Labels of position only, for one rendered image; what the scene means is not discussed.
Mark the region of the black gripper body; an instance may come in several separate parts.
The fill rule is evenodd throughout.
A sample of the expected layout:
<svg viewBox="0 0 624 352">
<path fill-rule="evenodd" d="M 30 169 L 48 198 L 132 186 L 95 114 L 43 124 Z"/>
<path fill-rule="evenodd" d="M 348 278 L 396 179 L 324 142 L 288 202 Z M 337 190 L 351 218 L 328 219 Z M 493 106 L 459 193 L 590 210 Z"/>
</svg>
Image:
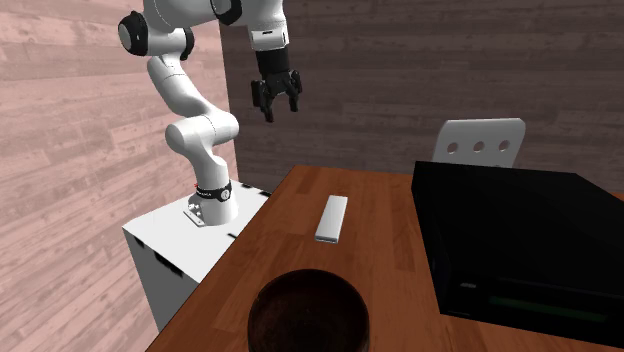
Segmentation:
<svg viewBox="0 0 624 352">
<path fill-rule="evenodd" d="M 258 69 L 263 81 L 269 77 L 290 71 L 288 47 L 280 49 L 256 51 Z"/>
</svg>

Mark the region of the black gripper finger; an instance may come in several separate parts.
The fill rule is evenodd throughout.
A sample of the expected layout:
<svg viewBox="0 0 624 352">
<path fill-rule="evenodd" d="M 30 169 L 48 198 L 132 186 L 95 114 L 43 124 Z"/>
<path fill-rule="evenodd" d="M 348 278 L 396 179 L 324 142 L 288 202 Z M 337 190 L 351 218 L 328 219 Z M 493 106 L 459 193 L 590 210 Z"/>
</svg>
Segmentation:
<svg viewBox="0 0 624 352">
<path fill-rule="evenodd" d="M 260 109 L 268 123 L 273 123 L 274 117 L 271 105 L 274 97 L 271 95 L 266 82 L 264 80 L 252 80 L 251 92 L 253 106 Z"/>
<path fill-rule="evenodd" d="M 289 72 L 289 78 L 286 84 L 286 94 L 289 99 L 289 106 L 292 112 L 298 112 L 299 95 L 302 93 L 301 77 L 297 70 Z"/>
</svg>

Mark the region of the white flat remote control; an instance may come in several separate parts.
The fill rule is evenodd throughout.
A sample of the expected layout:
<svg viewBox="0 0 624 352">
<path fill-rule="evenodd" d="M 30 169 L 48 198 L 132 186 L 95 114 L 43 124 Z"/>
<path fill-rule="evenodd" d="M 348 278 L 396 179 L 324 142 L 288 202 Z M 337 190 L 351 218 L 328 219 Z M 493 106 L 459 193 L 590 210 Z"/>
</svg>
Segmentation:
<svg viewBox="0 0 624 352">
<path fill-rule="evenodd" d="M 314 239 L 320 242 L 337 243 L 346 212 L 348 198 L 330 195 L 323 210 Z"/>
</svg>

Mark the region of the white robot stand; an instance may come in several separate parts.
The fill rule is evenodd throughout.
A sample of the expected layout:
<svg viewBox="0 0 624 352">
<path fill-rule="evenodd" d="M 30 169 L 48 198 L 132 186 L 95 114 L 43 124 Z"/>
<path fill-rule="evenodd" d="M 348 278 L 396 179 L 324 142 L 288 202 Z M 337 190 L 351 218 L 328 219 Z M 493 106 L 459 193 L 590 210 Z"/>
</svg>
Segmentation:
<svg viewBox="0 0 624 352">
<path fill-rule="evenodd" d="M 270 193 L 232 183 L 239 214 L 219 226 L 199 227 L 187 217 L 183 197 L 123 226 L 156 326 L 163 330 L 227 251 Z"/>
</svg>

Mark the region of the brown wooden table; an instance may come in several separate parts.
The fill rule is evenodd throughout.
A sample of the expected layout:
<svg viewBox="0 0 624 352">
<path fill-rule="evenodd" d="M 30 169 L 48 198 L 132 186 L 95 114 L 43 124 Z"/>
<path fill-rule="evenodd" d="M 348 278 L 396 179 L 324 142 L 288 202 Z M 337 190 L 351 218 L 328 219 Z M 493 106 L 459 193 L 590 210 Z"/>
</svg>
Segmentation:
<svg viewBox="0 0 624 352">
<path fill-rule="evenodd" d="M 439 312 L 407 174 L 297 165 L 146 352 L 248 352 L 258 292 L 301 268 L 333 272 L 367 305 L 369 352 L 624 352 Z M 314 239 L 330 195 L 337 243 Z"/>
</svg>

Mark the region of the dark brown round bowl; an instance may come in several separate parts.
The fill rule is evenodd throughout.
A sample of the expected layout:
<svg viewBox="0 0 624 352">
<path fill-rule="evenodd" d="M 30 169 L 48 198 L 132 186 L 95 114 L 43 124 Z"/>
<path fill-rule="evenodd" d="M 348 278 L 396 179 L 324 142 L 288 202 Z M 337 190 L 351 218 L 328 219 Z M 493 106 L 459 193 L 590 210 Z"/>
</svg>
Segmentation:
<svg viewBox="0 0 624 352">
<path fill-rule="evenodd" d="M 342 277 L 299 269 L 268 282 L 250 308 L 249 352 L 369 352 L 367 306 Z"/>
</svg>

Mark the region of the black box appliance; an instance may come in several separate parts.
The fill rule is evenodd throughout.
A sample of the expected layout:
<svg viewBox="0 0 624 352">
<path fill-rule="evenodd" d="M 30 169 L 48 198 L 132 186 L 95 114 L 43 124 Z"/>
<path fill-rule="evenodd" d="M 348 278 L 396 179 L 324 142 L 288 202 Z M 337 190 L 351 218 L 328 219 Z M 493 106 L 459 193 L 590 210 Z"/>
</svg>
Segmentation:
<svg viewBox="0 0 624 352">
<path fill-rule="evenodd" d="M 419 161 L 439 310 L 624 348 L 624 200 L 568 172 Z"/>
</svg>

